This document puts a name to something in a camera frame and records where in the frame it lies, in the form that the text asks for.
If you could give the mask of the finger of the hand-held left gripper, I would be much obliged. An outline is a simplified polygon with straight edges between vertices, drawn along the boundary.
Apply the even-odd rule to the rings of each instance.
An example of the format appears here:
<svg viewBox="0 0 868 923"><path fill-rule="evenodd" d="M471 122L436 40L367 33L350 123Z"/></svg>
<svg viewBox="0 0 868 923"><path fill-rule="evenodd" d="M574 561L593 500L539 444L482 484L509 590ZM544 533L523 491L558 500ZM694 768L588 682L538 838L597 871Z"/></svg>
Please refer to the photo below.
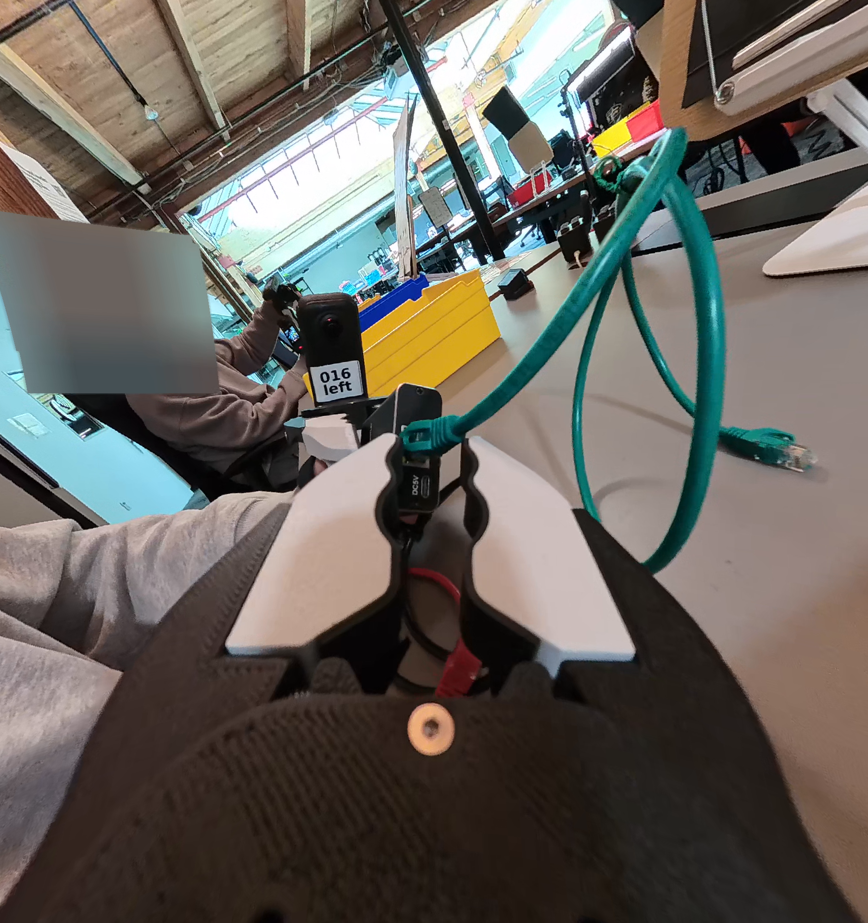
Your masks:
<svg viewBox="0 0 868 923"><path fill-rule="evenodd" d="M324 462L339 462L358 451L358 430L347 417L304 419L302 444L308 456Z"/></svg>

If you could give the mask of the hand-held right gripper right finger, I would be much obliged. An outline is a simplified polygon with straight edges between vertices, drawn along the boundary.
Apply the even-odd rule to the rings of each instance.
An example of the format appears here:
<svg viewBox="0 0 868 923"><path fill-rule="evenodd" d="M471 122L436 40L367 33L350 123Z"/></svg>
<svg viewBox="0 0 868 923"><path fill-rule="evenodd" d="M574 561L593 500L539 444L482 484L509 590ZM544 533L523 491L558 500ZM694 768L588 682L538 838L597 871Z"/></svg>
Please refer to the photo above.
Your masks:
<svg viewBox="0 0 868 923"><path fill-rule="evenodd" d="M556 489L482 437L463 444L463 640L484 665L628 663L636 649Z"/></svg>

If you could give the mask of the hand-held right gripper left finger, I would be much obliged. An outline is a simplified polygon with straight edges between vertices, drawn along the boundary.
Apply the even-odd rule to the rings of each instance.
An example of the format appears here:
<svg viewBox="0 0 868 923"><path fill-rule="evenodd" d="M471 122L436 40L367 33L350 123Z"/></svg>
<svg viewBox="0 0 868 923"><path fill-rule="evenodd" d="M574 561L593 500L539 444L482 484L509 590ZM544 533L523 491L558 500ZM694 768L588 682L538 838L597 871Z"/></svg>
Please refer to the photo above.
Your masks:
<svg viewBox="0 0 868 923"><path fill-rule="evenodd" d="M396 437L383 434L294 499L226 640L228 654L305 652L396 594Z"/></svg>

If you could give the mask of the black network adapter box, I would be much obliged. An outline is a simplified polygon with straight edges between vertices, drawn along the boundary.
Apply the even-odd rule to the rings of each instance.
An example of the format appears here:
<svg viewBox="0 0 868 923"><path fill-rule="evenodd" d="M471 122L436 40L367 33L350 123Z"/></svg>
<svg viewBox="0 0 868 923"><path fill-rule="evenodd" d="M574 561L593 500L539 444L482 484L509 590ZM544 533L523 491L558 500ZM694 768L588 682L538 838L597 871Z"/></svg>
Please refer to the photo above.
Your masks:
<svg viewBox="0 0 868 923"><path fill-rule="evenodd" d="M419 451L417 447L417 441L428 439L429 433L411 436L409 442L403 441L403 432L410 424L430 423L441 416L442 409L438 390L403 383L374 405L361 428L362 445L387 434L398 437L402 454L397 499L400 513L405 516L432 514L450 494L440 485L440 457Z"/></svg>

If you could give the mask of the person's left forearm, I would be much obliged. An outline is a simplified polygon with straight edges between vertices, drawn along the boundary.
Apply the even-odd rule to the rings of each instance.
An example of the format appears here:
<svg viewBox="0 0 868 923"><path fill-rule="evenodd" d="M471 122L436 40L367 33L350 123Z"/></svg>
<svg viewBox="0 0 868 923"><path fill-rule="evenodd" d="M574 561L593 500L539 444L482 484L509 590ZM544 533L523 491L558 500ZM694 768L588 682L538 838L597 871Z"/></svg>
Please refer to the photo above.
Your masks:
<svg viewBox="0 0 868 923"><path fill-rule="evenodd" d="M294 497L234 494L91 529L0 526L0 638L124 670L184 593Z"/></svg>

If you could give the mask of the grey desk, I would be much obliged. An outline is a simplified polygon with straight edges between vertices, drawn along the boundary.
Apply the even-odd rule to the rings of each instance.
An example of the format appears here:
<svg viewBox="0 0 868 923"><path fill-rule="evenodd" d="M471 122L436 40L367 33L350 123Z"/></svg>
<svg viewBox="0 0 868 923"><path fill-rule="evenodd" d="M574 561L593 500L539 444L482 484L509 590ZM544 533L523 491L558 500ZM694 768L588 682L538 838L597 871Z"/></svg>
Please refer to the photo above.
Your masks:
<svg viewBox="0 0 868 923"><path fill-rule="evenodd" d="M633 258L650 326L692 395L696 328L679 246L642 228ZM857 914L868 921L868 271L774 279L765 261L809 225L764 226L715 242L724 289L724 421L790 432L808 472L719 451L706 502L659 580L697 620L762 720L800 817ZM462 413L519 361L577 271L546 248L524 263L534 292L493 302L501 339L442 387ZM580 506L569 415L584 317L518 398L476 431ZM691 421L667 391L617 283L591 357L585 456L603 525L637 559L674 515Z"/></svg>

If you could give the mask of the blue plastic bin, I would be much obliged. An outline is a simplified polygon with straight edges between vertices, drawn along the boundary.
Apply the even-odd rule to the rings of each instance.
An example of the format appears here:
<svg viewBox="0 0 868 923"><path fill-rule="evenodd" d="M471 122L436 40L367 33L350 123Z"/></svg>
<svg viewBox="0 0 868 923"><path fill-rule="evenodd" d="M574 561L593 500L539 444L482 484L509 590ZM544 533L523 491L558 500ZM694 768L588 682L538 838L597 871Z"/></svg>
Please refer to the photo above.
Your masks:
<svg viewBox="0 0 868 923"><path fill-rule="evenodd" d="M383 294L372 303L367 302L360 306L360 331L368 331L379 323L382 318L387 317L388 314L407 302L417 301L428 287L428 278L422 273L416 278L400 283L395 289Z"/></svg>

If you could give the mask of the yellow plastic bin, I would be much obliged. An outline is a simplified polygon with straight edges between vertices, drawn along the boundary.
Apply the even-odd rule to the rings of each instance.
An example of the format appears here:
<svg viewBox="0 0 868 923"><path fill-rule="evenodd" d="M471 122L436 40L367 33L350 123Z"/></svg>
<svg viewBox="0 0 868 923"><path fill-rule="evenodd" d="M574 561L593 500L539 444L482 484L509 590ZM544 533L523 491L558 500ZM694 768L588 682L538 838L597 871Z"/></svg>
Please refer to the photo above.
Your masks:
<svg viewBox="0 0 868 923"><path fill-rule="evenodd" d="M362 332L370 396L403 383L439 386L499 336L478 271L430 285Z"/></svg>

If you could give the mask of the black steel pole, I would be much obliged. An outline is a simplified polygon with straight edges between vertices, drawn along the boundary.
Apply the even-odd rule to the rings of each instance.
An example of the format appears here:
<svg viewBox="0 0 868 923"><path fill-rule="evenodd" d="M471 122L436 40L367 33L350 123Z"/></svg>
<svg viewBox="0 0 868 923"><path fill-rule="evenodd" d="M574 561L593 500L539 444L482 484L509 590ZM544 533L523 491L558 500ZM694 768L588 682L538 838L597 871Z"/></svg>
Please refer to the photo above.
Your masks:
<svg viewBox="0 0 868 923"><path fill-rule="evenodd" d="M463 158L461 147L452 132L437 92L430 81L427 65L422 59L421 52L409 30L405 16L397 2L381 1L380 5L393 36L403 53L406 65L426 104L428 114L431 116L444 151L450 160L454 176L472 209L479 236L483 241L483 247L494 260L502 260L505 258L505 250L501 246L495 228L488 217L483 197L469 165Z"/></svg>

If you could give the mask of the white paper notice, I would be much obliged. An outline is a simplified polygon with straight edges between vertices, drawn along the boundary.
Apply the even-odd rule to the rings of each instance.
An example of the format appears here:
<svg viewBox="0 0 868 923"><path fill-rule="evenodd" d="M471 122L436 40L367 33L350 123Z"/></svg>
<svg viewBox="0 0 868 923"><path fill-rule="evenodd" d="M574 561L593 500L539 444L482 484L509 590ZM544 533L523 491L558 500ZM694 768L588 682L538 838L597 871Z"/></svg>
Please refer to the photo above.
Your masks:
<svg viewBox="0 0 868 923"><path fill-rule="evenodd" d="M61 184L39 162L17 150L10 151L9 157L60 220L88 223Z"/></svg>

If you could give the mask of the person's grey zip sweatshirt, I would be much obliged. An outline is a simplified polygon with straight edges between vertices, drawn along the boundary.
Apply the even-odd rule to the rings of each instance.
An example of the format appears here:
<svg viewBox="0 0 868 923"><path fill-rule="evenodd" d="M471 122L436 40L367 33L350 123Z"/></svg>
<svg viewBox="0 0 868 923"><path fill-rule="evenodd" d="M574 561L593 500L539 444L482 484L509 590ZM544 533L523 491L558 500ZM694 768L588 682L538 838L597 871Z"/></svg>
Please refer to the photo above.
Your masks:
<svg viewBox="0 0 868 923"><path fill-rule="evenodd" d="M58 813L120 675L0 612L0 906Z"/></svg>

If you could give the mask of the small red bin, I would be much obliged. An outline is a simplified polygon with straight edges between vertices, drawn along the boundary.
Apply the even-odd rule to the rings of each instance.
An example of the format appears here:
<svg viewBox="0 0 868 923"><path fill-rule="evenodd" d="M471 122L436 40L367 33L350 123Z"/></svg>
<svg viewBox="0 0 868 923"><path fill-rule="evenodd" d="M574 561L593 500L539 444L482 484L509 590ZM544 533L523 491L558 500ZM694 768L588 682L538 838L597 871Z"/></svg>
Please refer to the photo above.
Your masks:
<svg viewBox="0 0 868 923"><path fill-rule="evenodd" d="M646 140L665 128L658 99L645 103L626 120L629 139L633 143Z"/></svg>

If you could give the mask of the wood-framed marker board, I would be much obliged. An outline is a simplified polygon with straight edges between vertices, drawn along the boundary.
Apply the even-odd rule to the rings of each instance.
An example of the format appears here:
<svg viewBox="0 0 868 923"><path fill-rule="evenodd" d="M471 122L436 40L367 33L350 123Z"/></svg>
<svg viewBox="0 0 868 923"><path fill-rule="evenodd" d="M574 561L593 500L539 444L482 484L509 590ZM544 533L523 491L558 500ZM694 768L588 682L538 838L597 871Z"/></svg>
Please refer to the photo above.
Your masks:
<svg viewBox="0 0 868 923"><path fill-rule="evenodd" d="M717 137L868 66L868 2L667 1L661 113Z"/></svg>

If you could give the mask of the white monitor stand base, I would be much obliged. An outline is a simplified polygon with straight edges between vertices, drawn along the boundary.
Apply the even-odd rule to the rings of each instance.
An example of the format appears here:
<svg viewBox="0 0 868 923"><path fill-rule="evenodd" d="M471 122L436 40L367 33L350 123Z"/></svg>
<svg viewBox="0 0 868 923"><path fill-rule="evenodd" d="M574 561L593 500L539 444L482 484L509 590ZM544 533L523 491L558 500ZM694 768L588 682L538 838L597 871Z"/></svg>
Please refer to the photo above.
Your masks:
<svg viewBox="0 0 868 923"><path fill-rule="evenodd" d="M868 183L763 265L769 278L868 269Z"/></svg>

